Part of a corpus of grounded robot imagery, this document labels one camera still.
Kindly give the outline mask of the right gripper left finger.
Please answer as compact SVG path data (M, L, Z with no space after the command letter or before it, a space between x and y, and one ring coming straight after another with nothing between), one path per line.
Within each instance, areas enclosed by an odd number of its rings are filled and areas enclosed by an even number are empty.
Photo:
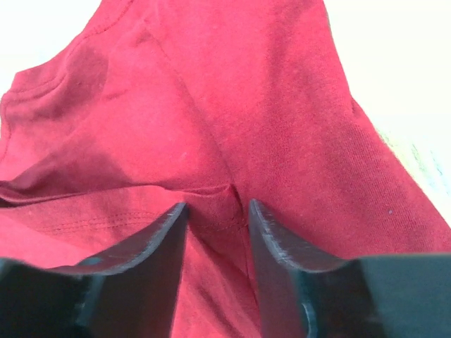
M77 265L1 260L2 337L168 337L185 250L178 203Z

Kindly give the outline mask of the dark red t shirt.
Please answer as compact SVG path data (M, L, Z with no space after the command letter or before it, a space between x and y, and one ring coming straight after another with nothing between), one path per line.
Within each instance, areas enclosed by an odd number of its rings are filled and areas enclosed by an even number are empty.
M103 1L1 99L1 255L74 264L185 201L174 337L260 336L252 199L343 258L450 250L322 1Z

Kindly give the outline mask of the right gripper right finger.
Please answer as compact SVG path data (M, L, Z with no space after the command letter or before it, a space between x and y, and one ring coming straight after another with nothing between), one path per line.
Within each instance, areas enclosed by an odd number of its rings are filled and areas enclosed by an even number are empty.
M341 259L253 200L249 233L264 337L449 337L450 255Z

